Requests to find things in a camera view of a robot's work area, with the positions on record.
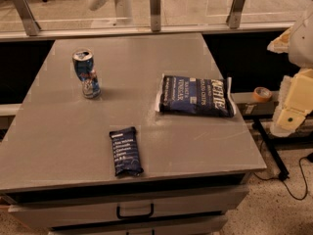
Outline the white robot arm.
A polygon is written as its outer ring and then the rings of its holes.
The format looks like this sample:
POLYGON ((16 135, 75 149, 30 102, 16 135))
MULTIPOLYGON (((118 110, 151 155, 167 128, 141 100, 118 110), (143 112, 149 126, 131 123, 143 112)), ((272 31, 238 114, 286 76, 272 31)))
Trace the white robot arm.
POLYGON ((273 135, 288 137, 313 111, 313 6, 308 7, 292 27, 272 40, 267 49, 287 53, 289 61, 299 67, 293 77, 283 77, 270 126, 273 135))

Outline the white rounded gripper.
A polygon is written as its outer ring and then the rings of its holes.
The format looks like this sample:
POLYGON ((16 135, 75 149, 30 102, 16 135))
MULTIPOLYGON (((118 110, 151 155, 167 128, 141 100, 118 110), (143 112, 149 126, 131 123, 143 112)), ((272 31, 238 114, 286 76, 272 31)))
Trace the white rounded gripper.
MULTIPOLYGON (((291 28, 272 40, 267 50, 273 53, 289 51, 291 28)), ((313 111, 313 70, 301 69, 293 77, 285 75, 280 85, 270 131, 274 136, 288 137, 313 111)))

